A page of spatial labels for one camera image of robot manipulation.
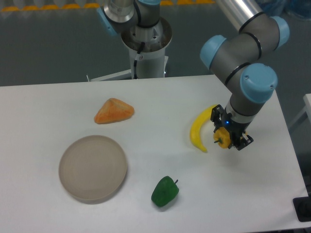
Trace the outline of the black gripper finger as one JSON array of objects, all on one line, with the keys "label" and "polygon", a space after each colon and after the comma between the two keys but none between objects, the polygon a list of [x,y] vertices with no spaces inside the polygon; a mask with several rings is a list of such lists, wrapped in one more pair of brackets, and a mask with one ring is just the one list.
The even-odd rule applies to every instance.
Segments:
[{"label": "black gripper finger", "polygon": [[223,123],[222,123],[222,119],[221,119],[223,112],[224,112],[224,109],[223,109],[223,107],[220,104],[216,105],[211,110],[210,120],[214,124],[214,130],[213,130],[214,133],[219,128],[223,127]]},{"label": "black gripper finger", "polygon": [[242,133],[241,135],[234,134],[231,141],[232,146],[237,150],[242,150],[253,142],[253,138],[245,133]]}]

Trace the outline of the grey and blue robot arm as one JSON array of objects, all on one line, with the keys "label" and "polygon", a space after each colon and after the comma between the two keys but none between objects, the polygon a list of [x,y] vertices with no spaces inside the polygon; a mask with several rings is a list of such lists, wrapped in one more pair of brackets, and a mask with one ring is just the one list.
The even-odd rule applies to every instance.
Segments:
[{"label": "grey and blue robot arm", "polygon": [[[277,86],[277,75],[259,59],[284,45],[290,36],[287,22],[266,15],[253,0],[219,0],[217,5],[237,29],[226,39],[211,37],[201,48],[203,64],[231,92],[225,107],[213,105],[193,122],[190,141],[202,152],[202,125],[214,124],[214,142],[224,149],[242,150],[253,142],[246,133]],[[162,78],[165,49],[172,40],[169,23],[160,16],[157,0],[106,0],[97,9],[103,27],[111,35],[121,35],[128,48],[133,79]]]}]

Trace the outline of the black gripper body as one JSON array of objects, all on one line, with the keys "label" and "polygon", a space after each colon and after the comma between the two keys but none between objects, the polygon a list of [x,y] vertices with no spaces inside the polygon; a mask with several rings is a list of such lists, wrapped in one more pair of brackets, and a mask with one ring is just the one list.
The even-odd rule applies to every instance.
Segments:
[{"label": "black gripper body", "polygon": [[231,113],[223,112],[221,114],[221,122],[224,128],[229,132],[232,141],[239,141],[242,137],[242,133],[245,132],[250,122],[238,123],[233,120]]}]

